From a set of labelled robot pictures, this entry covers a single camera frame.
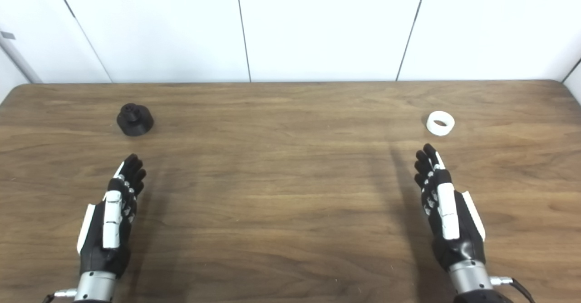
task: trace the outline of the cable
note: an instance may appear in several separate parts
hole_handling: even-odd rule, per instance
[[[510,283],[510,286],[513,286],[514,288],[517,289],[517,291],[521,292],[522,295],[524,295],[524,297],[526,297],[530,303],[535,303],[535,300],[533,299],[533,295],[531,295],[531,293],[529,293],[529,291],[527,291],[527,289],[525,288],[525,286],[521,285],[521,283],[517,282],[516,279],[512,279],[512,283]]]
[[[50,303],[54,299],[54,294],[48,294],[43,300],[42,303]]]

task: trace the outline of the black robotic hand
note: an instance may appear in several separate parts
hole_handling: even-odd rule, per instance
[[[438,152],[426,144],[416,153],[415,181],[422,191],[423,208],[434,239],[432,250],[440,266],[463,260],[486,263],[484,226],[468,192],[459,193]]]
[[[131,253],[129,233],[137,213],[137,197],[143,190],[143,162],[131,154],[109,181],[103,201],[89,204],[77,251],[81,257],[80,274],[107,272],[121,278]]]

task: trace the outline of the metal connector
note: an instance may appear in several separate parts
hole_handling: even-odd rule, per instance
[[[492,286],[510,285],[512,284],[512,278],[491,276],[490,283],[492,284]]]
[[[69,288],[68,290],[60,290],[56,291],[53,295],[54,297],[75,297],[77,295],[77,289]]]

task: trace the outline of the panel seam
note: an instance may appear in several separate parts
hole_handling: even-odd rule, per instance
[[[248,68],[248,80],[252,83],[251,64],[248,60],[248,47],[246,46],[246,33],[244,32],[244,20],[242,19],[242,5],[238,0],[238,10],[240,11],[240,25],[242,26],[242,40],[244,41],[244,53],[246,55],[246,67]]]
[[[414,32],[415,21],[418,19],[419,8],[422,6],[422,1],[423,0],[419,0],[418,7],[415,10],[414,21],[411,24],[411,28],[409,29],[409,35],[407,37],[407,42],[405,43],[405,49],[403,50],[403,55],[401,56],[400,67],[398,69],[398,75],[396,75],[396,81],[399,80],[399,75],[400,75],[400,72],[401,72],[401,67],[403,66],[403,61],[405,59],[405,53],[407,53],[407,47],[409,45],[409,39],[411,39],[411,34]]]
[[[111,78],[111,75],[109,75],[107,69],[105,68],[105,65],[103,64],[103,61],[101,60],[101,57],[99,57],[99,55],[97,54],[97,51],[95,50],[95,47],[93,47],[93,43],[91,43],[91,41],[89,40],[89,37],[85,33],[85,30],[83,30],[83,27],[81,26],[81,23],[79,23],[79,20],[77,19],[77,16],[75,16],[75,14],[74,14],[73,10],[71,9],[68,1],[67,0],[63,0],[63,1],[67,5],[67,7],[69,8],[69,11],[71,12],[71,15],[73,16],[75,22],[77,22],[77,25],[79,26],[79,29],[83,33],[83,36],[85,37],[85,40],[87,40],[87,43],[89,44],[89,47],[91,47],[91,50],[93,51],[93,54],[95,55],[95,57],[99,61],[99,64],[101,65],[101,67],[103,68],[103,70],[105,71],[105,74],[107,75],[107,78],[109,79],[109,82],[112,83],[113,80]]]

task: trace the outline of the robotic hand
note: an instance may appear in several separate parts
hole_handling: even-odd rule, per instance
[[[486,272],[486,233],[469,192],[454,189],[440,154],[426,144],[416,153],[415,181],[428,215],[434,239],[432,251],[450,275],[457,296],[454,303],[512,303],[493,286],[509,284],[534,303],[531,294],[515,279],[489,277]]]
[[[79,286],[47,295],[43,303],[54,297],[74,297],[79,303],[113,300],[116,281],[131,257],[128,240],[146,175],[142,167],[137,155],[128,156],[109,181],[103,201],[89,204],[77,242],[81,257]]]

